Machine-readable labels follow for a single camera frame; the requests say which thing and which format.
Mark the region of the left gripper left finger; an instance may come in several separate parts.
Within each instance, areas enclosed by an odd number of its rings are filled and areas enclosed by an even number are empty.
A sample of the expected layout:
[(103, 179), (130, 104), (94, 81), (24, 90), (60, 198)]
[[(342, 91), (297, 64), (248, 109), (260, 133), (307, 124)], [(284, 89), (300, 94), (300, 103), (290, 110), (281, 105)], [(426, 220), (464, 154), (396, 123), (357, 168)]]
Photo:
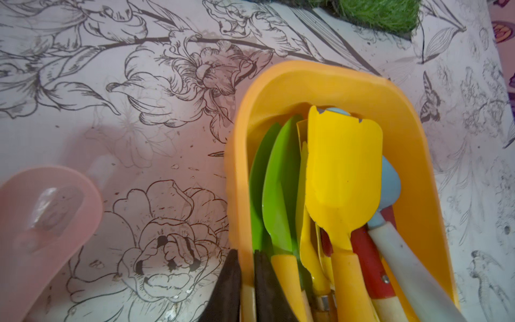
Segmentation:
[(231, 249), (198, 322), (238, 322), (240, 320), (240, 296), (241, 267), (238, 251)]

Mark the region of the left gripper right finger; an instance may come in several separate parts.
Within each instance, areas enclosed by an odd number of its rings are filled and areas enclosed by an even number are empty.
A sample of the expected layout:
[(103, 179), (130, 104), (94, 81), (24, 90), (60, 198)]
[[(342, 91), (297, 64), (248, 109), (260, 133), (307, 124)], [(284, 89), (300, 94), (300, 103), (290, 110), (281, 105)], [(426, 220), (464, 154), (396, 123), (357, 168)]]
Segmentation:
[(257, 322), (298, 322), (265, 253), (253, 253)]

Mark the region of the red shovel wooden handle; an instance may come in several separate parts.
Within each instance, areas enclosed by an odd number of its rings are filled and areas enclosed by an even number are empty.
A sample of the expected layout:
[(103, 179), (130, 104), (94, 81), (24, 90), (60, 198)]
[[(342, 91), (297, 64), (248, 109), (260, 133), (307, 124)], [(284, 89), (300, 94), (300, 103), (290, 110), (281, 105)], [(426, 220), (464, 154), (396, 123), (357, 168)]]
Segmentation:
[[(325, 276), (334, 283), (331, 255), (333, 247), (328, 234), (321, 228), (316, 228), (319, 248), (319, 260)], [(351, 243), (358, 255), (364, 283), (371, 299), (372, 307), (376, 310), (379, 321), (407, 321), (408, 318), (396, 296), (390, 278), (381, 260), (380, 253), (368, 234), (367, 226), (352, 232)]]

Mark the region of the light blue trowel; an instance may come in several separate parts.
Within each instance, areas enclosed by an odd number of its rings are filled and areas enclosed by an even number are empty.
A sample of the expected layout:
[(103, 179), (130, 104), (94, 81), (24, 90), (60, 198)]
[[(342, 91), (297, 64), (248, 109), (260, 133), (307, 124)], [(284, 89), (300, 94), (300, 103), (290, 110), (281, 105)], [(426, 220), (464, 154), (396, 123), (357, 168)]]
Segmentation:
[(394, 226), (381, 214), (383, 208), (393, 205), (399, 199), (400, 190), (397, 172), (382, 155), (380, 202), (371, 220), (365, 224), (368, 234), (387, 261), (402, 292), (421, 321), (462, 321), (464, 317), (450, 297)]

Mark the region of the yellow shovel blue-tipped handle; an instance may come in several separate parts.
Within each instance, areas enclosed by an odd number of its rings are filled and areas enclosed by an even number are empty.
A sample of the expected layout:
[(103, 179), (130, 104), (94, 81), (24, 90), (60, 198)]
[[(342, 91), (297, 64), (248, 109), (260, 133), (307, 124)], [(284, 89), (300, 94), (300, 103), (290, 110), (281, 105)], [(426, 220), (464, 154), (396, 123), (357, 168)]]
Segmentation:
[(375, 319), (351, 233), (378, 209), (382, 153), (383, 131), (375, 121), (310, 108), (305, 205), (332, 243), (339, 321)]

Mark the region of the yellow plastic storage box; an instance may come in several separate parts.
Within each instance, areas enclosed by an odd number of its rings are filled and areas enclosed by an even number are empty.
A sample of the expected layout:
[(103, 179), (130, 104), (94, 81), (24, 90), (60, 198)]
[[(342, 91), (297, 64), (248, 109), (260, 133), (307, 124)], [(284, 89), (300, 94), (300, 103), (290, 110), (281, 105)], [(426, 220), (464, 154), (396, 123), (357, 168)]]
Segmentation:
[(249, 166), (275, 123), (307, 115), (312, 105), (339, 107), (372, 119), (384, 134), (384, 155), (400, 176), (396, 227), (448, 296), (458, 302), (431, 154), (419, 116), (404, 93), (379, 76), (300, 60), (267, 68), (248, 87), (225, 147), (229, 243), (242, 272), (240, 319), (256, 320)]

